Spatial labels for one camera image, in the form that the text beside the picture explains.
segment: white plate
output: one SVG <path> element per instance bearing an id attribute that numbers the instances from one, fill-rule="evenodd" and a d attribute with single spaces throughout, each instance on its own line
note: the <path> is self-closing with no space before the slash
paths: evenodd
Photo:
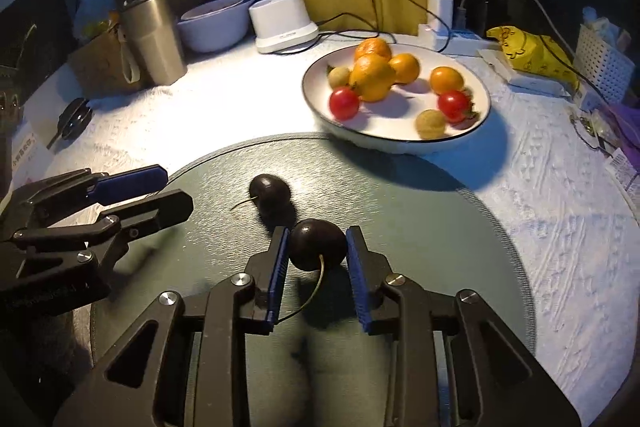
<path id="1" fill-rule="evenodd" d="M 394 55 L 411 53 L 420 61 L 420 76 L 408 86 L 394 86 L 381 102 L 363 103 L 356 117 L 338 122 L 329 111 L 331 87 L 326 77 L 328 65 L 353 67 L 356 46 L 343 48 L 316 60 L 302 78 L 302 93 L 307 105 L 326 130 L 360 147 L 396 154 L 422 155 L 460 144 L 486 120 L 491 98 L 480 79 L 453 58 L 410 44 L 390 44 Z M 473 93 L 474 110 L 479 117 L 465 128 L 448 125 L 446 136 L 421 140 L 414 127 L 415 117 L 426 109 L 437 109 L 437 95 L 431 92 L 428 78 L 439 66 L 458 70 L 465 87 Z"/>

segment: white lamp base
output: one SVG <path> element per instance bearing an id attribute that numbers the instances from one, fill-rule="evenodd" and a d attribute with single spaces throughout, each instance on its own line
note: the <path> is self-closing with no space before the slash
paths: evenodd
<path id="1" fill-rule="evenodd" d="M 273 53 L 318 36 L 304 0 L 264 0 L 249 8 L 258 53 Z"/>
<path id="2" fill-rule="evenodd" d="M 318 36 L 318 26 L 312 22 L 299 30 L 283 33 L 266 39 L 255 39 L 255 47 L 258 53 L 273 53 L 297 44 L 309 42 Z"/>

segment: cherry tomato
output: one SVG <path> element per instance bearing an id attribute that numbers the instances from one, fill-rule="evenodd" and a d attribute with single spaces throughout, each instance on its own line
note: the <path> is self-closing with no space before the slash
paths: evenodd
<path id="1" fill-rule="evenodd" d="M 338 87 L 329 97 L 329 111 L 335 120 L 349 120 L 357 115 L 360 99 L 350 87 Z"/>
<path id="2" fill-rule="evenodd" d="M 447 91 L 438 97 L 438 109 L 449 123 L 460 123 L 475 117 L 471 99 L 461 91 Z"/>

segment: power strip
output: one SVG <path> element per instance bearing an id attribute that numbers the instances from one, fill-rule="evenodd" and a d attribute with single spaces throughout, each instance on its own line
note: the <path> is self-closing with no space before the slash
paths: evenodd
<path id="1" fill-rule="evenodd" d="M 489 41 L 469 30 L 453 30 L 443 55 L 475 57 L 478 50 L 500 50 L 500 43 Z M 430 50 L 440 50 L 447 42 L 446 32 L 437 32 L 428 24 L 418 24 L 418 38 Z"/>

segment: plastic basket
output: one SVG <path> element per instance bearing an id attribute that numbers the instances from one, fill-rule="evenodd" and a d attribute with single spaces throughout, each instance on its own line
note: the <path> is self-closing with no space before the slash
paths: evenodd
<path id="1" fill-rule="evenodd" d="M 575 68 L 600 90 L 609 103 L 622 102 L 636 65 L 587 26 L 580 27 Z"/>

